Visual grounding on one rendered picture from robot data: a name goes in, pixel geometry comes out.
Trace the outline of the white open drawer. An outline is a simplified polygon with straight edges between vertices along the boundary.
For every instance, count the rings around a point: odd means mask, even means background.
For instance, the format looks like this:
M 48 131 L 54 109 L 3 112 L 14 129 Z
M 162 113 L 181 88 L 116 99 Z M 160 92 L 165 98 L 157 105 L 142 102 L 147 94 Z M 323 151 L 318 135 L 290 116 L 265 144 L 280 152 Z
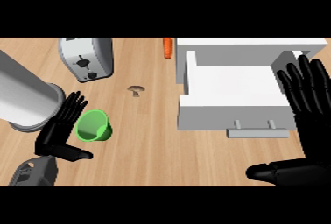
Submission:
M 269 66 L 201 66 L 187 52 L 185 93 L 179 99 L 181 130 L 227 130 L 240 122 L 265 128 L 269 122 L 293 130 L 293 110 Z

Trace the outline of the white cabinet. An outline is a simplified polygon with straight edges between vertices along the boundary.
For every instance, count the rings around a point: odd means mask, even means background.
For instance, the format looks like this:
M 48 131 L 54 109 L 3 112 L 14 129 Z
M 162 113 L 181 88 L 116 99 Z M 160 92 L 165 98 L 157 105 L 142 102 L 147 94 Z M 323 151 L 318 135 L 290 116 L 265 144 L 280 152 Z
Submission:
M 324 38 L 176 38 L 176 83 L 184 83 L 188 51 L 200 66 L 271 66 L 284 51 L 312 58 L 326 47 Z

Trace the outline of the silver toaster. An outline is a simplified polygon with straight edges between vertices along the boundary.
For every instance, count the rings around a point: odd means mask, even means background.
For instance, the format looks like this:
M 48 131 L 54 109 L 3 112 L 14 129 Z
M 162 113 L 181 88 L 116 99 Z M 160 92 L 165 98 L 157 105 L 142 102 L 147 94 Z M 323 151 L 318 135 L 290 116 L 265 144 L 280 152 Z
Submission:
M 95 81 L 113 75 L 111 38 L 61 38 L 58 40 L 58 53 L 79 82 Z

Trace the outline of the green cup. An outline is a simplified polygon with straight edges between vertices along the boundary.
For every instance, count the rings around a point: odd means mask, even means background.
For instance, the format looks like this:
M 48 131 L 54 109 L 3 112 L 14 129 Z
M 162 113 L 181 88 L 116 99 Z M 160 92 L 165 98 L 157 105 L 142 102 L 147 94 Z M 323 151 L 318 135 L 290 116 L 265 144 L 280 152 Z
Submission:
M 110 117 L 104 110 L 89 110 L 77 119 L 76 135 L 83 142 L 107 141 L 113 135 Z

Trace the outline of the brown mushroom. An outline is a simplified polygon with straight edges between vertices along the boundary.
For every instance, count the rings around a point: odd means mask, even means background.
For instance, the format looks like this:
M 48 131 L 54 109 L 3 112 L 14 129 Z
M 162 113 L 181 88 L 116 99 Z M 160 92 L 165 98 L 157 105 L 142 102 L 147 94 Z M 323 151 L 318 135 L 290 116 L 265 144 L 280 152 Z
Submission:
M 145 91 L 145 87 L 142 87 L 142 86 L 131 86 L 128 88 L 128 90 L 132 92 L 135 97 L 139 97 L 141 96 L 141 92 Z

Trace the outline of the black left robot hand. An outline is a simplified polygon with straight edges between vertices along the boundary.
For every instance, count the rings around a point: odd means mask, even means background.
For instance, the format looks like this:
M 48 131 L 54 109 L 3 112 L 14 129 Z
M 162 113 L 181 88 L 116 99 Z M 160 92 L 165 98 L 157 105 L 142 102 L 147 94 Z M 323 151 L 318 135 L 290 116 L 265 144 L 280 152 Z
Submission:
M 80 92 L 73 92 L 36 138 L 36 154 L 39 156 L 54 156 L 70 162 L 94 158 L 94 154 L 88 150 L 68 145 L 74 124 L 88 104 L 89 101 Z

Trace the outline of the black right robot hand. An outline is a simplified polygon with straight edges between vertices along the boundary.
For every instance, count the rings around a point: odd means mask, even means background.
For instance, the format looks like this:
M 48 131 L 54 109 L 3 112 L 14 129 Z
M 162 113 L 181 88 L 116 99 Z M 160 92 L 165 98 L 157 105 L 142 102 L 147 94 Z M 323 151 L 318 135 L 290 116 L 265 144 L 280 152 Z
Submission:
M 249 179 L 277 186 L 331 187 L 331 77 L 320 59 L 298 58 L 277 76 L 295 112 L 305 158 L 256 164 L 247 168 Z

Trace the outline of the orange carrot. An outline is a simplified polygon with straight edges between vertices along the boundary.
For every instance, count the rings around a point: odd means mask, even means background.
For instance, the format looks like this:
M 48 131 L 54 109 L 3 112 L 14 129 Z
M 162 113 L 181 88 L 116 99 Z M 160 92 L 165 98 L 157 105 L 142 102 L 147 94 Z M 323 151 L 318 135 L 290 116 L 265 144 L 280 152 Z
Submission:
M 172 38 L 163 38 L 163 50 L 166 60 L 172 59 Z

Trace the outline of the grey cylindrical appliance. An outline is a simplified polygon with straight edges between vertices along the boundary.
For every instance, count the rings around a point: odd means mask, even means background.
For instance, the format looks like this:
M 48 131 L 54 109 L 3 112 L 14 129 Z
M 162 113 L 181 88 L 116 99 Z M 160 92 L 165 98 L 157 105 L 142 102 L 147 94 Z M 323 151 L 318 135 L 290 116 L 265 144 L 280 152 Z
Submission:
M 0 119 L 18 131 L 39 131 L 64 100 L 63 88 L 43 82 L 0 50 Z

